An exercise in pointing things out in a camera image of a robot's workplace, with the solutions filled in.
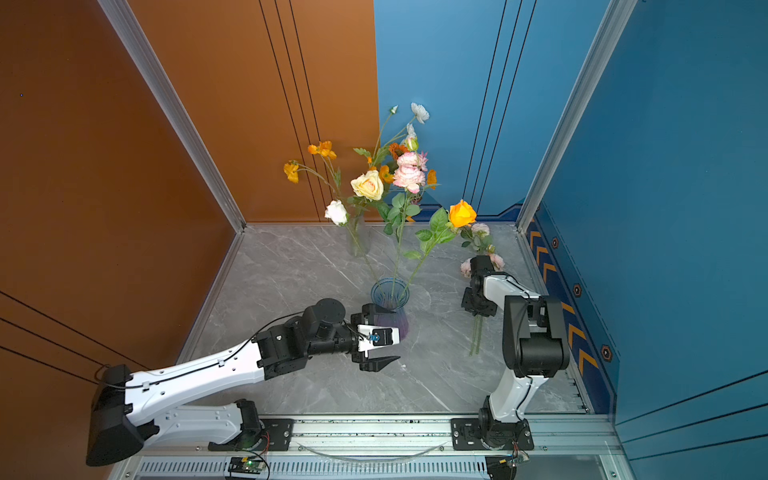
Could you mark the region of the purple glass vase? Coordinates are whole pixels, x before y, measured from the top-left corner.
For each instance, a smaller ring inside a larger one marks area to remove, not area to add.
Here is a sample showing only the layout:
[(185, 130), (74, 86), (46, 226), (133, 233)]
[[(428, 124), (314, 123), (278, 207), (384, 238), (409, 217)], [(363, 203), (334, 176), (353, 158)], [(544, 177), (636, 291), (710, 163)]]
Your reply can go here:
[(397, 328), (400, 341), (404, 341), (410, 330), (405, 311), (410, 300), (410, 290), (407, 283), (399, 278), (382, 278), (371, 288), (370, 297), (371, 302), (379, 310), (385, 310), (385, 313), (377, 317), (377, 324)]

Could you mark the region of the pink rose flower stem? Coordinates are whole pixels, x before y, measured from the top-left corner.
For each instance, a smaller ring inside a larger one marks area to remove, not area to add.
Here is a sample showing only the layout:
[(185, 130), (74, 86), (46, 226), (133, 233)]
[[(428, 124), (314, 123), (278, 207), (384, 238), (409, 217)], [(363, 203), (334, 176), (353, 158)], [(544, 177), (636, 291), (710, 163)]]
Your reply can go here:
[[(496, 271), (501, 271), (504, 268), (504, 260), (496, 253), (496, 247), (492, 243), (492, 236), (488, 225), (483, 223), (466, 225), (460, 229), (460, 236), (463, 238), (463, 248), (471, 249), (476, 255), (489, 255)], [(483, 323), (483, 317), (480, 315), (474, 316), (472, 341), (469, 350), (470, 356), (480, 353)]]

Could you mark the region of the single orange ranunculus stem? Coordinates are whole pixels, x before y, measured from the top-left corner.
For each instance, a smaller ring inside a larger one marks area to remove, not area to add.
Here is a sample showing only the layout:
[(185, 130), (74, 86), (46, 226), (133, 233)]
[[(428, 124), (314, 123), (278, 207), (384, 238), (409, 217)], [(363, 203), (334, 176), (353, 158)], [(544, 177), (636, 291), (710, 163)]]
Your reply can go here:
[(410, 288), (417, 273), (437, 246), (453, 241), (459, 234), (459, 231), (464, 227), (474, 224), (476, 218), (477, 213), (474, 208), (464, 200), (460, 200), (449, 209), (439, 208), (436, 210), (432, 214), (428, 226), (418, 230), (415, 234), (419, 242), (419, 248), (404, 254), (405, 258), (418, 261), (417, 266), (407, 280), (406, 287)]

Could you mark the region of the clear ribbed glass vase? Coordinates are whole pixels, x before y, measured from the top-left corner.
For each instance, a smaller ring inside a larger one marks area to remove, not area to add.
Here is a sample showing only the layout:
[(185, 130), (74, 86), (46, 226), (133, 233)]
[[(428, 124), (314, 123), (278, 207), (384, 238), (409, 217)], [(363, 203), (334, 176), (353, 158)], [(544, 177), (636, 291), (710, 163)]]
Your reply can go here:
[(369, 251), (368, 233), (362, 212), (350, 215), (346, 224), (347, 251), (356, 258), (367, 255)]

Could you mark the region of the white rose bud stem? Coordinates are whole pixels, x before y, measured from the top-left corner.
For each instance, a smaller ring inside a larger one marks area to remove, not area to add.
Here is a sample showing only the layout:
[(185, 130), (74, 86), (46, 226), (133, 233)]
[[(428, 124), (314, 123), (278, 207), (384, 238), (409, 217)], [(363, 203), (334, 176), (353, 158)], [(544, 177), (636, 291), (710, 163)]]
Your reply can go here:
[[(350, 215), (352, 214), (347, 210), (346, 206), (341, 200), (332, 200), (325, 209), (325, 218), (330, 220), (337, 227), (343, 228), (345, 231), (346, 224)], [(376, 274), (373, 265), (368, 258), (368, 253), (366, 256), (361, 258), (363, 259), (369, 273), (371, 274), (372, 279), (374, 281), (378, 281), (380, 277)]]

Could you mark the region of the bright pink rose stem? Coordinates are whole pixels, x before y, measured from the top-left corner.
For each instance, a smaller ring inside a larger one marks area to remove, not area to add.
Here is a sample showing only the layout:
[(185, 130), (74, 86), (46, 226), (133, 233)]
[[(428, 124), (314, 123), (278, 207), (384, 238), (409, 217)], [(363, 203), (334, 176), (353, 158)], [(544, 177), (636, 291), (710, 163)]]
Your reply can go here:
[(404, 230), (409, 218), (421, 211), (423, 190), (427, 185), (427, 157), (423, 153), (407, 152), (396, 160), (392, 174), (394, 195), (382, 213), (384, 232), (396, 242), (392, 279), (399, 276)]

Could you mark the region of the cream white rose stem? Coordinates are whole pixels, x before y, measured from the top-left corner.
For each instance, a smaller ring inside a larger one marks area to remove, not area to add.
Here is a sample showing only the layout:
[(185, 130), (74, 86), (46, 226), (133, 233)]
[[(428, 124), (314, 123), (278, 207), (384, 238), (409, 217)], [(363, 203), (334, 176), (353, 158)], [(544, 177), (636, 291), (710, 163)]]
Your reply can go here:
[(376, 169), (353, 179), (350, 184), (353, 196), (349, 200), (349, 205), (354, 216), (360, 216), (370, 207), (375, 207), (386, 191), (385, 183)]

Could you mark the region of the orange gerbera flower stem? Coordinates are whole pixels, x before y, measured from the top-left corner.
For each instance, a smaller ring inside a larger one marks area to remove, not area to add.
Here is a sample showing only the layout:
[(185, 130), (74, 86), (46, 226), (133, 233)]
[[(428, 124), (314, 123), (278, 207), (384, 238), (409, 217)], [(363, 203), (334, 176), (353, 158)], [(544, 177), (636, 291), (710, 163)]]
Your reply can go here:
[(388, 145), (388, 152), (392, 157), (392, 160), (396, 162), (400, 156), (410, 153), (411, 150), (404, 144), (391, 143)]

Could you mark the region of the white ranunculus flower stem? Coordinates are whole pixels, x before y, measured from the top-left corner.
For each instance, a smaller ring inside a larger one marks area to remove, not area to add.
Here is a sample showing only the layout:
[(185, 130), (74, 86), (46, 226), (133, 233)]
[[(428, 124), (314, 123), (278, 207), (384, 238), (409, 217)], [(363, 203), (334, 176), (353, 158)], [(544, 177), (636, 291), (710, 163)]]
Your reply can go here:
[(385, 134), (388, 132), (388, 124), (398, 114), (400, 108), (398, 105), (392, 105), (387, 110), (386, 117), (379, 127), (378, 137), (374, 146), (375, 153), (378, 153), (383, 148), (387, 148), (390, 144), (398, 143), (409, 136), (413, 136), (415, 134), (415, 123), (424, 125), (431, 118), (429, 111), (422, 104), (412, 102), (410, 108), (411, 118), (406, 120), (397, 132), (391, 132), (388, 137), (385, 137)]

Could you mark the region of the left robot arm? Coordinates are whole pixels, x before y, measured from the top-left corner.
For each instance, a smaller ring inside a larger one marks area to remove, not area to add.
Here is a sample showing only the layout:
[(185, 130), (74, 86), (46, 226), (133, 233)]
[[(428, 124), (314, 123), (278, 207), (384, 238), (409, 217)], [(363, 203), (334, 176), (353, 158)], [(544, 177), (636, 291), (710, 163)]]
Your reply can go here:
[(216, 450), (258, 440), (264, 428), (253, 402), (196, 407), (194, 401), (299, 371), (321, 354), (343, 354), (361, 371), (379, 372), (395, 359), (373, 358), (371, 351), (401, 340), (398, 328), (378, 322), (390, 313), (368, 303), (348, 316), (341, 302), (326, 298), (206, 357), (150, 371), (106, 368), (91, 404), (87, 466), (116, 464), (146, 446), (181, 438), (204, 440)]

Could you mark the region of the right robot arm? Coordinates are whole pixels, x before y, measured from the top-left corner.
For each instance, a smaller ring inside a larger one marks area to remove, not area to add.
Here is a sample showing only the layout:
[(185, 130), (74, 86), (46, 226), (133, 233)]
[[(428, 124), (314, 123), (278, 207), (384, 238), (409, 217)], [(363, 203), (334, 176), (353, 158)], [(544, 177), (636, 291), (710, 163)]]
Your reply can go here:
[(506, 366), (498, 386), (486, 397), (477, 419), (451, 421), (457, 451), (534, 448), (526, 409), (539, 388), (571, 359), (560, 301), (522, 287), (510, 274), (475, 274), (462, 300), (465, 310), (502, 318), (502, 356)]

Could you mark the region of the green circuit board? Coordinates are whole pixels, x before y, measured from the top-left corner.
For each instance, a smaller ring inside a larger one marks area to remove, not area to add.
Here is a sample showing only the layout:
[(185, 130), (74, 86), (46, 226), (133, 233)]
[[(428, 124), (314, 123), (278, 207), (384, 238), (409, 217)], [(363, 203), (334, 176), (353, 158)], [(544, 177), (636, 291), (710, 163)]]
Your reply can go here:
[(266, 477), (269, 468), (267, 464), (255, 456), (231, 457), (227, 472), (233, 478)]

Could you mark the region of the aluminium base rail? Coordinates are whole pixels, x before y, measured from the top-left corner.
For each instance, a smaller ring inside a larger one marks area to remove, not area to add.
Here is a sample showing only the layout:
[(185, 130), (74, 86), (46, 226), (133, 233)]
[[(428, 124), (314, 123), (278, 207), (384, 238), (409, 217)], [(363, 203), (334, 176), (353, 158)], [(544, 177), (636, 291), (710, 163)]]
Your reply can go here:
[[(148, 447), (112, 479), (630, 479), (617, 435), (600, 415), (534, 414), (534, 448), (457, 451), (451, 421), (468, 416), (298, 415), (282, 448), (214, 452), (188, 441)], [(266, 477), (233, 478), (231, 457), (255, 456)]]

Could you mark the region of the aluminium corner post right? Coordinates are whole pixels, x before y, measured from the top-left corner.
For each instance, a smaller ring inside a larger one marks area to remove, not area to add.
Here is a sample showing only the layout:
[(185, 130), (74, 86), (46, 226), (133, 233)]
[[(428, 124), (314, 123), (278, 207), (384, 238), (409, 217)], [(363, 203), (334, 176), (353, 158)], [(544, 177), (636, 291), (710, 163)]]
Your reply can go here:
[(636, 5), (608, 3), (515, 222), (518, 234), (527, 232)]

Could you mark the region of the aluminium corner post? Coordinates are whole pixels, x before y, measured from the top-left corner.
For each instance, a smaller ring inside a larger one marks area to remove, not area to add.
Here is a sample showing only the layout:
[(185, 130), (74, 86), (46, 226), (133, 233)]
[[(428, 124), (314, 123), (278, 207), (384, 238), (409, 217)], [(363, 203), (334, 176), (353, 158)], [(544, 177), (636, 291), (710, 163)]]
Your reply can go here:
[(124, 0), (99, 0), (98, 4), (229, 224), (241, 234), (247, 226), (244, 215), (131, 6)]
[(636, 5), (608, 3), (515, 222), (518, 234), (527, 232)]

